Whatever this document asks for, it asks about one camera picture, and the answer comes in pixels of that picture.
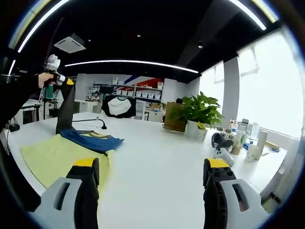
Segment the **window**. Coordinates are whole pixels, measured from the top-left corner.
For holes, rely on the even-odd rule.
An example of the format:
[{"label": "window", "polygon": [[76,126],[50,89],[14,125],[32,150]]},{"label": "window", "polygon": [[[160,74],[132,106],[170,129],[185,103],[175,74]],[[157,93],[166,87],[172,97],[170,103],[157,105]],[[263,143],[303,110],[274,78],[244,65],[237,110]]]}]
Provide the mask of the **window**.
[{"label": "window", "polygon": [[282,31],[239,52],[237,119],[299,138],[303,124],[301,75]]},{"label": "window", "polygon": [[222,111],[224,103],[224,63],[213,66],[201,74],[199,91],[203,92],[208,97],[213,97],[218,100],[221,106],[219,112]]}]

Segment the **small box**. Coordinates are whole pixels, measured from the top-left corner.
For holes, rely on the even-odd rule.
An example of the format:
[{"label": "small box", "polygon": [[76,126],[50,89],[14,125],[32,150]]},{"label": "small box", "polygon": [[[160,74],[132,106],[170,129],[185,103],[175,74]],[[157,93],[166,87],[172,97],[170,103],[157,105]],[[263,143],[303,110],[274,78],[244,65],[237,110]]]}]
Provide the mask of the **small box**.
[{"label": "small box", "polygon": [[118,80],[119,80],[118,77],[113,77],[112,84],[118,84]]},{"label": "small box", "polygon": [[158,82],[158,89],[162,90],[163,89],[163,82]]}]

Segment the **hanging shirt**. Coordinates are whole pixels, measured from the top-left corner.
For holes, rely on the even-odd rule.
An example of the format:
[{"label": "hanging shirt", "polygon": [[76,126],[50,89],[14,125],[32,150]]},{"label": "hanging shirt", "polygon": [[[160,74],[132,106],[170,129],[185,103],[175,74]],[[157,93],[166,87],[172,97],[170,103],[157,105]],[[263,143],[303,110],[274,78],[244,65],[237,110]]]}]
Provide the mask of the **hanging shirt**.
[{"label": "hanging shirt", "polygon": [[102,103],[102,110],[109,117],[129,118],[136,114],[136,100],[133,98],[120,99],[115,96],[107,96]]}]

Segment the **green leaves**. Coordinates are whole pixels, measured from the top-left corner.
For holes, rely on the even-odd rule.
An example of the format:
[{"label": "green leaves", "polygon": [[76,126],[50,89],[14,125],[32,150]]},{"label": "green leaves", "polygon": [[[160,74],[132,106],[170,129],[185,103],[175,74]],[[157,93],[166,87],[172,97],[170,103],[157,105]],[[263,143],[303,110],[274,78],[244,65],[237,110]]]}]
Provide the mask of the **green leaves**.
[{"label": "green leaves", "polygon": [[183,97],[182,112],[172,111],[172,115],[183,120],[190,120],[208,125],[215,123],[221,124],[223,116],[217,111],[220,105],[217,103],[218,100],[212,97],[207,97],[200,92],[197,97]]}]

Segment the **person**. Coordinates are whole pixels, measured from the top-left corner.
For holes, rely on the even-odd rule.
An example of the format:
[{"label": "person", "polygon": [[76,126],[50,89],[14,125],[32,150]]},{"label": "person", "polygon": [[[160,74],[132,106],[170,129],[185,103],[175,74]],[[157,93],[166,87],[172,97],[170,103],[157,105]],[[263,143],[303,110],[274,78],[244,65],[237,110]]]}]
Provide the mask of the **person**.
[{"label": "person", "polygon": [[177,98],[177,99],[176,99],[176,103],[177,103],[177,104],[183,104],[183,101],[182,101],[181,98]]},{"label": "person", "polygon": [[94,100],[94,101],[99,101],[99,100],[100,100],[98,91],[96,91],[96,92],[94,93],[94,96],[93,96],[92,100]]},{"label": "person", "polygon": [[1,106],[4,111],[0,112],[0,132],[5,127],[7,121],[12,119],[21,109],[22,105],[39,88],[43,88],[44,83],[53,78],[53,74],[41,73],[33,76],[24,76],[17,81],[8,84],[0,84]]}]

